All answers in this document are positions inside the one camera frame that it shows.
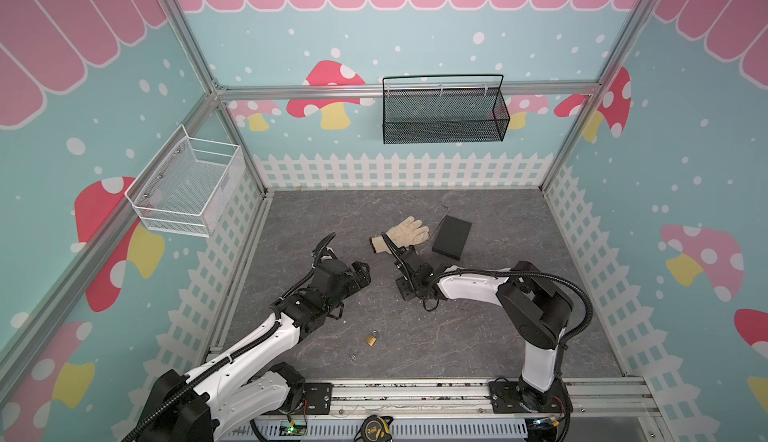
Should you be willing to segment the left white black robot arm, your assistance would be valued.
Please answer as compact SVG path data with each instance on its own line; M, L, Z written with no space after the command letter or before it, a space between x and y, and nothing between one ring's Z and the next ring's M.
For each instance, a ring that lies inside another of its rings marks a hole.
M217 441L265 412L292 410L301 376L287 365L267 364L327 319L340 319L344 300L370 282L368 264L321 257L250 334L184 374L170 369L160 376L125 440Z

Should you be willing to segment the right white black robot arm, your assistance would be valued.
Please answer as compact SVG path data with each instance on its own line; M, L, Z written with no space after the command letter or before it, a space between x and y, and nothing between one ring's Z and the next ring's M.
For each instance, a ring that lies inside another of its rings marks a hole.
M562 380L562 359L572 338L591 323L594 308L575 283L540 271L522 261L512 268L481 270L450 266L442 271L419 256L415 248L392 251L401 272L397 280L404 300L472 300L501 307L525 342L518 381L495 393L503 404L519 411L542 413L573 410Z

